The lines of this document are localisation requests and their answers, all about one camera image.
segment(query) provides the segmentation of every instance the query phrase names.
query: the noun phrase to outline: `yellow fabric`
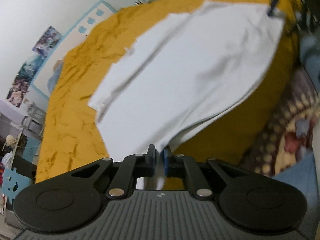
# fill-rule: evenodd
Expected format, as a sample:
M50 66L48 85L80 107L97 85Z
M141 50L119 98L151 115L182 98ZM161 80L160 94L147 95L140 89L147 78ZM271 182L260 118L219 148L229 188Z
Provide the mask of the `yellow fabric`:
M108 155L94 124L88 99L108 71L135 41L168 13L191 12L204 0L158 0L122 9L100 23L87 40L65 57L53 91L38 163L36 181L57 176ZM269 3L269 0L216 0ZM279 8L293 21L298 0L280 0ZM288 82L297 52L297 37L283 36L273 64L260 87L236 109L177 149L198 161L215 156L237 163L270 117Z

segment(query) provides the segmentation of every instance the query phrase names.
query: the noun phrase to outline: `wrinkled yellow cloth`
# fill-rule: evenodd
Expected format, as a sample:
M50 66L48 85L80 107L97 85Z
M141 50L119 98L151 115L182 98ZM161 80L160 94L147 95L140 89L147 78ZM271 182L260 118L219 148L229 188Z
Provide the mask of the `wrinkled yellow cloth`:
M50 97L36 182L108 156L94 123L95 111L87 106L90 96L111 63L125 54L125 48L136 37L168 13L191 12L203 1L157 0L124 8L97 25L83 44L66 55L61 77ZM269 3L270 0L216 1ZM278 7L294 21L294 10L299 6L299 0L280 0ZM191 155L198 161L215 156L237 163L278 102L294 66L297 45L296 35L283 35L260 87L236 109L181 145L176 153Z

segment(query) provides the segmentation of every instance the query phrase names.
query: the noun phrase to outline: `bed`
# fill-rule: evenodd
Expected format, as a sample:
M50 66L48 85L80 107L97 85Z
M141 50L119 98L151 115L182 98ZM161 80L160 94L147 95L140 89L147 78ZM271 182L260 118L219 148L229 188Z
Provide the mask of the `bed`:
M108 156L95 126L95 111L87 106L112 63L126 53L135 38L169 12L190 12L204 0L157 0L120 10L97 25L86 41L64 58L45 121L36 182L52 178ZM269 3L270 0L216 0ZM285 31L295 21L299 0L280 0L287 16ZM215 156L238 164L264 127L289 82L298 52L296 33L283 34L273 63L258 89L241 105L181 145L175 153L204 161Z

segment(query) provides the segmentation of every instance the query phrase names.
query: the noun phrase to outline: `white wall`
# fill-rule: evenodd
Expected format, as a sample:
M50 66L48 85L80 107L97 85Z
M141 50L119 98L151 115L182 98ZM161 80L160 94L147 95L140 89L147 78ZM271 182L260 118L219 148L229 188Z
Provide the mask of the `white wall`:
M18 70L49 25L64 35L98 1L0 0L0 99L5 100ZM119 10L137 0L105 1Z

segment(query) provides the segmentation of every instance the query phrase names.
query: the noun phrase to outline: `colorful picture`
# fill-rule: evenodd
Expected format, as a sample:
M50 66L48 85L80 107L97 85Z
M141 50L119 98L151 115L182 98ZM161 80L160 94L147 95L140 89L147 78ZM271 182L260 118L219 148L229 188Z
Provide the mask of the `colorful picture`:
M57 45L61 38L62 35L55 28L50 26L32 50L39 55L47 57L50 50L52 50Z
M32 79L41 68L50 50L57 45L61 38L62 35L50 26L33 47L33 55L21 66L7 96L7 100L14 106L21 106Z

